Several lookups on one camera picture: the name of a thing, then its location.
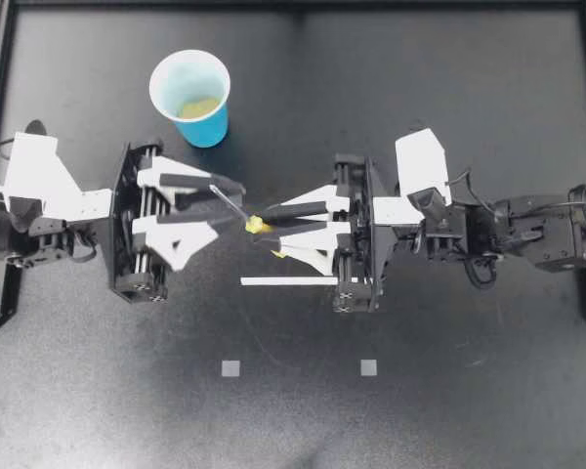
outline plastic cup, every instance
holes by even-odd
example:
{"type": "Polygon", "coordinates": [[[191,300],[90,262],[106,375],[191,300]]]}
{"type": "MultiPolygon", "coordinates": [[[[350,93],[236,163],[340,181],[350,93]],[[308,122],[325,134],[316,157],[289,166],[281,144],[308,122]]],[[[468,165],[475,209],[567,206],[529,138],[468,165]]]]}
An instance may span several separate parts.
{"type": "Polygon", "coordinates": [[[179,51],[156,66],[149,79],[149,97],[161,114],[176,124],[195,147],[214,147],[228,132],[230,93],[228,69],[205,51],[179,51]],[[183,106],[208,98],[219,100],[210,112],[192,119],[179,117],[183,106]]]}

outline white cup rim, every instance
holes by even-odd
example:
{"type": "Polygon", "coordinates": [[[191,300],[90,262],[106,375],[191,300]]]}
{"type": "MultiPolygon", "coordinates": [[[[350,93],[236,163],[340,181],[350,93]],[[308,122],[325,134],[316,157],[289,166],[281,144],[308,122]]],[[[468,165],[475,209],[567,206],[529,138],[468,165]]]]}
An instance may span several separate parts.
{"type": "Polygon", "coordinates": [[[167,56],[165,59],[163,59],[162,61],[160,61],[158,63],[158,65],[152,71],[151,76],[149,77],[149,100],[152,102],[154,107],[156,107],[156,110],[158,110],[158,112],[163,114],[168,119],[173,120],[174,122],[191,123],[191,122],[200,122],[202,120],[208,119],[210,116],[216,114],[223,106],[226,105],[226,102],[228,101],[229,95],[230,95],[230,74],[228,73],[228,68],[224,65],[224,63],[222,61],[219,60],[219,58],[217,58],[216,56],[214,56],[210,52],[202,51],[199,49],[184,49],[183,51],[177,51],[177,52],[174,52],[173,54],[170,54],[169,56],[167,56]],[[222,67],[222,70],[224,71],[224,85],[225,85],[226,91],[224,92],[224,95],[222,96],[220,103],[217,105],[217,107],[215,107],[213,110],[211,110],[207,114],[200,115],[199,117],[194,117],[193,119],[182,119],[176,115],[170,114],[169,112],[167,112],[167,110],[160,107],[158,105],[158,103],[156,102],[156,100],[152,96],[152,91],[153,91],[153,87],[154,87],[154,83],[153,83],[154,75],[157,72],[160,72],[160,69],[163,66],[166,66],[169,62],[173,61],[178,56],[185,56],[185,55],[207,56],[209,59],[211,59],[215,63],[219,64],[222,67]]]}

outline black frame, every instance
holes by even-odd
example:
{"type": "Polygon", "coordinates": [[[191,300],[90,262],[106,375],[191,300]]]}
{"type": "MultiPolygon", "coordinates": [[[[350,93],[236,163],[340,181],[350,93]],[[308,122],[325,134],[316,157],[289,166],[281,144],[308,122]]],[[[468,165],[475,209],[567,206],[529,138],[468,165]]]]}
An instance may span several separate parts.
{"type": "MultiPolygon", "coordinates": [[[[15,19],[20,6],[122,6],[155,7],[187,6],[200,8],[216,7],[262,7],[262,8],[305,8],[305,7],[461,7],[461,8],[524,8],[524,7],[575,7],[584,21],[584,44],[586,46],[586,0],[0,0],[0,121],[2,100],[11,56],[15,19]]],[[[15,311],[21,273],[7,268],[3,287],[0,323],[15,311]]],[[[586,287],[586,276],[580,276],[582,287],[586,287]]]]}

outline white square marker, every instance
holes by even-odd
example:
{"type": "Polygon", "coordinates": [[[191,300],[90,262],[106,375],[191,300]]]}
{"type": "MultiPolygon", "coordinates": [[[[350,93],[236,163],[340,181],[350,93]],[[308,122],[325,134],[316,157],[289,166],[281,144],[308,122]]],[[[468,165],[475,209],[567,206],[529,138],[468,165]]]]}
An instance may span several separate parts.
{"type": "Polygon", "coordinates": [[[222,376],[224,378],[238,378],[241,374],[239,360],[222,360],[222,376]]]}
{"type": "Polygon", "coordinates": [[[360,376],[377,376],[378,362],[375,360],[360,361],[360,376]]]}

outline black tabletop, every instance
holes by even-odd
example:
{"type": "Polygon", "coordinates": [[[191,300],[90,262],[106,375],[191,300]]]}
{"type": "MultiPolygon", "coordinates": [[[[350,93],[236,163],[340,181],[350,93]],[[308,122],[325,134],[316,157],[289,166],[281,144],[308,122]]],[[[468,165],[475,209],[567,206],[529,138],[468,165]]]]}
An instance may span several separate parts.
{"type": "MultiPolygon", "coordinates": [[[[2,134],[41,118],[83,189],[111,184],[123,142],[157,135],[265,206],[327,182],[337,151],[393,184],[395,139],[429,126],[450,176],[471,165],[486,198],[565,192],[586,181],[582,48],[562,7],[23,9],[2,134]],[[230,70],[214,149],[187,146],[147,96],[186,48],[230,70]]],[[[173,276],[164,305],[124,304],[102,259],[27,272],[0,330],[0,468],[586,468],[574,274],[508,259],[479,292],[460,266],[399,255],[367,320],[335,316],[323,287],[239,285],[300,273],[241,229],[173,276]]]]}

